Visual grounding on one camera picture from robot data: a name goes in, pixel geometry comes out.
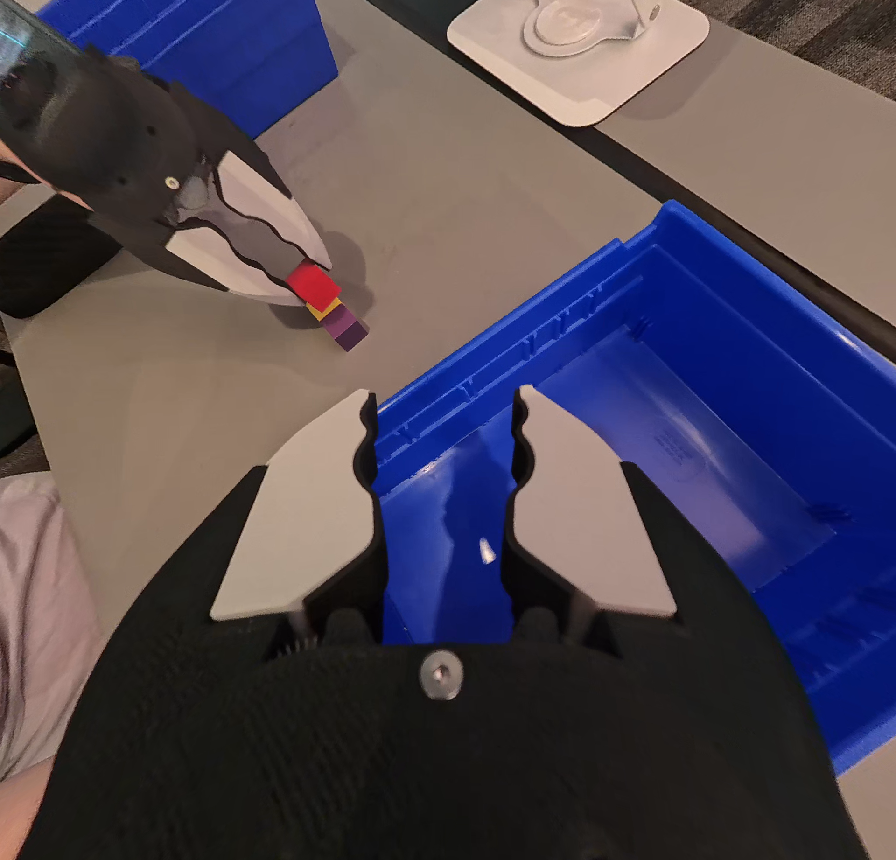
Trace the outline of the white board stand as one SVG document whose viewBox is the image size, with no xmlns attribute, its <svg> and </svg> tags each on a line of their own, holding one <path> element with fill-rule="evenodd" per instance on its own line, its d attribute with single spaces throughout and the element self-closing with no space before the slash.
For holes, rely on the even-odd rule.
<svg viewBox="0 0 896 860">
<path fill-rule="evenodd" d="M 556 123 L 595 126 L 706 40 L 678 0 L 477 0 L 449 43 Z"/>
</svg>

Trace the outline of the person's left hand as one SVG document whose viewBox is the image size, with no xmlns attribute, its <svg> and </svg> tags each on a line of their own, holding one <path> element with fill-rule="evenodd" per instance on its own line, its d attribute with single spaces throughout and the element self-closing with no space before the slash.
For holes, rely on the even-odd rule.
<svg viewBox="0 0 896 860">
<path fill-rule="evenodd" d="M 74 194 L 62 192 L 46 180 L 37 177 L 5 143 L 1 142 L 1 204 L 11 203 L 17 212 L 30 212 L 51 195 L 64 197 L 80 208 L 92 211 L 83 199 Z"/>
</svg>

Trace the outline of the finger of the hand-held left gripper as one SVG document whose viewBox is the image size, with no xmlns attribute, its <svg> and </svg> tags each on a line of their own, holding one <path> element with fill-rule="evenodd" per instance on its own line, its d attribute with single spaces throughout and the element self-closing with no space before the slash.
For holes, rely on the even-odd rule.
<svg viewBox="0 0 896 860">
<path fill-rule="evenodd" d="M 307 255 L 264 224 L 237 225 L 189 219 L 169 236 L 164 249 L 232 294 L 272 306 L 305 307 L 307 301 L 287 283 Z"/>
<path fill-rule="evenodd" d="M 228 149 L 215 168 L 218 194 L 242 217 L 267 224 L 279 239 L 300 249 L 306 257 L 331 272 L 332 261 L 320 234 L 292 197 Z"/>
</svg>

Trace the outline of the person's light grey clothing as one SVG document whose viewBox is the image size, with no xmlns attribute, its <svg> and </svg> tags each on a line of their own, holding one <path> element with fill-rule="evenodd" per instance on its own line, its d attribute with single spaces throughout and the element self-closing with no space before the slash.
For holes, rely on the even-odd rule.
<svg viewBox="0 0 896 860">
<path fill-rule="evenodd" d="M 1 778 L 52 757 L 102 650 L 49 472 L 1 481 Z"/>
</svg>

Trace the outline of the purple cube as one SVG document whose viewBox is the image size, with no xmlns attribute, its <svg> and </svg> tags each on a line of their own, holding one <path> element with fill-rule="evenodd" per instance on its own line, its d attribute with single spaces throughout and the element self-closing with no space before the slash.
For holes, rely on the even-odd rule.
<svg viewBox="0 0 896 860">
<path fill-rule="evenodd" d="M 320 320 L 323 328 L 342 350 L 352 351 L 368 335 L 364 322 L 359 320 L 342 303 L 333 308 Z"/>
</svg>

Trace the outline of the red cube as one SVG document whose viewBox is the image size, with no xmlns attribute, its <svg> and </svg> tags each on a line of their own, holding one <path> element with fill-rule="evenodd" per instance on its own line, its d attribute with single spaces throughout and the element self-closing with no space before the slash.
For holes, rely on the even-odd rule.
<svg viewBox="0 0 896 860">
<path fill-rule="evenodd" d="M 307 257 L 288 274 L 286 284 L 304 304 L 311 303 L 318 309 L 328 306 L 342 293 L 329 271 Z"/>
</svg>

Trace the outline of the blue plastic bin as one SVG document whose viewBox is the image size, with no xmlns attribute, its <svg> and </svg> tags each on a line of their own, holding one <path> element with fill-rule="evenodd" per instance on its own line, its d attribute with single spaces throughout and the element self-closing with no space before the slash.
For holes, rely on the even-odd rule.
<svg viewBox="0 0 896 860">
<path fill-rule="evenodd" d="M 728 561 L 837 774 L 894 737 L 894 366 L 674 202 L 379 407 L 387 642 L 509 635 L 497 561 L 523 384 Z"/>
<path fill-rule="evenodd" d="M 51 0 L 38 15 L 182 83 L 254 138 L 339 74 L 316 0 Z"/>
</svg>

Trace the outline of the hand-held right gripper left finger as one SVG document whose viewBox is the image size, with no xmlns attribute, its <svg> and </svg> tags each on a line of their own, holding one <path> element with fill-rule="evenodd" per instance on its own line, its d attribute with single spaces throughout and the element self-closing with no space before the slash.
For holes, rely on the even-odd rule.
<svg viewBox="0 0 896 860">
<path fill-rule="evenodd" d="M 290 437 L 261 485 L 211 604 L 216 622 L 286 615 L 323 636 L 333 612 L 384 630 L 388 554 L 379 499 L 373 392 L 354 391 Z"/>
</svg>

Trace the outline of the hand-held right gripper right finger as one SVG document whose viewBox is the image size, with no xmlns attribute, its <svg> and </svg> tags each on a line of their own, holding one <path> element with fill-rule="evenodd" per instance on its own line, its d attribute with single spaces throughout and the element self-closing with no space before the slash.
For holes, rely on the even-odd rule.
<svg viewBox="0 0 896 860">
<path fill-rule="evenodd" d="M 604 612 L 673 620 L 676 600 L 617 454 L 532 384 L 514 394 L 511 436 L 501 583 L 514 626 L 536 609 L 562 638 L 586 638 Z"/>
</svg>

